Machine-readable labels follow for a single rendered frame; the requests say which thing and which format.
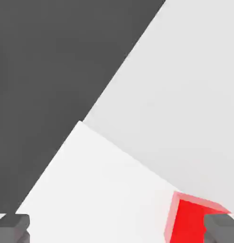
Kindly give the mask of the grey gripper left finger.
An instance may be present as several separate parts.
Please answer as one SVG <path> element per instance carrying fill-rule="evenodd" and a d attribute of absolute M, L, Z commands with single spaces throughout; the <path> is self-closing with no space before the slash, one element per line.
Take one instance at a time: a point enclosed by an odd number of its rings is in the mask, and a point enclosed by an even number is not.
<path fill-rule="evenodd" d="M 6 214 L 0 219 L 0 243 L 30 243 L 28 214 Z"/>

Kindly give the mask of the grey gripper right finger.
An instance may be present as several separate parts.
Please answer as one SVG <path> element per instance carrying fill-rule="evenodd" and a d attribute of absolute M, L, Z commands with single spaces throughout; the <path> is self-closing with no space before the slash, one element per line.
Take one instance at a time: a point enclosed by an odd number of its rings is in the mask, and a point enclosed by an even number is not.
<path fill-rule="evenodd" d="M 228 214 L 204 216 L 204 243 L 234 243 L 234 219 Z"/>

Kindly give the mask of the small red cube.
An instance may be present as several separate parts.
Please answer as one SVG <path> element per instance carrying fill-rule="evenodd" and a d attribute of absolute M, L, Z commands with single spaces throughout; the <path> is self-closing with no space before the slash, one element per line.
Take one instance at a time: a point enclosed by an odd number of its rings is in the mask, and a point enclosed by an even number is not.
<path fill-rule="evenodd" d="M 204 216 L 229 213 L 219 203 L 175 191 L 164 231 L 165 242 L 204 243 Z"/>

